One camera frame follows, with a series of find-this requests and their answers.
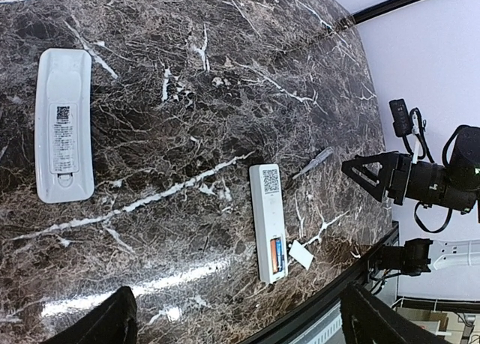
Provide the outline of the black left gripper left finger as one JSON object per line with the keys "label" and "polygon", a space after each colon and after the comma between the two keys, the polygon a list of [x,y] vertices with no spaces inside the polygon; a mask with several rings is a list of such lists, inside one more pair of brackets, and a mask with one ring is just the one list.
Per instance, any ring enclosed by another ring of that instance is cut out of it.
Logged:
{"label": "black left gripper left finger", "polygon": [[122,286],[74,325],[43,343],[137,343],[137,303]]}

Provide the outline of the white battery cover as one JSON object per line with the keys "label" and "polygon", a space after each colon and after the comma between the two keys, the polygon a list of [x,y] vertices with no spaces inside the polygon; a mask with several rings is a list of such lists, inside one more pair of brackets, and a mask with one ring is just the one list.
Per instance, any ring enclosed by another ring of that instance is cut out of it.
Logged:
{"label": "white battery cover", "polygon": [[297,261],[305,270],[308,270],[314,259],[313,254],[298,241],[293,241],[289,248],[289,256]]}

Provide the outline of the white remote with buttons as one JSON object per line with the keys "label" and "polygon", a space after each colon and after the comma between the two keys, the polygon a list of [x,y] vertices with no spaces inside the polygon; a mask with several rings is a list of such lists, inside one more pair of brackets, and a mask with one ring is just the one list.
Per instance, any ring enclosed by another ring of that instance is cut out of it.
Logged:
{"label": "white remote with buttons", "polygon": [[[259,278],[273,284],[288,274],[281,174],[277,164],[260,164],[249,168],[250,192],[256,236]],[[272,273],[270,240],[283,242],[284,270]]]}

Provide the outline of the clear handled screwdriver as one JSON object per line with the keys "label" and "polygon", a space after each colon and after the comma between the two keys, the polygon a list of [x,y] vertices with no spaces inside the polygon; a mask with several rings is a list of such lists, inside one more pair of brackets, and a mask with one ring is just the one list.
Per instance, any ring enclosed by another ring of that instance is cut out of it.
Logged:
{"label": "clear handled screwdriver", "polygon": [[320,153],[318,153],[318,155],[315,156],[315,158],[312,159],[303,169],[301,169],[297,174],[292,176],[292,179],[295,180],[298,177],[311,171],[312,169],[318,167],[320,164],[325,162],[333,153],[334,153],[333,147],[325,148]]}

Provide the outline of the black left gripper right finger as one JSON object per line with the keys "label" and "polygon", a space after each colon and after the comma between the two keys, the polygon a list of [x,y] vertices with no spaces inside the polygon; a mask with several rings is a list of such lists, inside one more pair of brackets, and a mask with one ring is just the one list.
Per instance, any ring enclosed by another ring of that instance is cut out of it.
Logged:
{"label": "black left gripper right finger", "polygon": [[357,283],[340,294],[342,331],[348,344],[435,344],[446,341],[397,314]]}

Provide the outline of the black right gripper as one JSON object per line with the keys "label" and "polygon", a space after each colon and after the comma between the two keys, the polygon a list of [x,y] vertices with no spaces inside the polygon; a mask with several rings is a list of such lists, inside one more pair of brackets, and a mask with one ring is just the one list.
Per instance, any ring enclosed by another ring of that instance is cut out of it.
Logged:
{"label": "black right gripper", "polygon": [[342,162],[341,171],[378,202],[387,196],[402,205],[405,198],[423,205],[469,213],[476,204],[476,165],[464,158],[451,159],[447,166],[419,161],[412,164],[406,155],[409,173],[395,170],[398,153],[355,156]]}

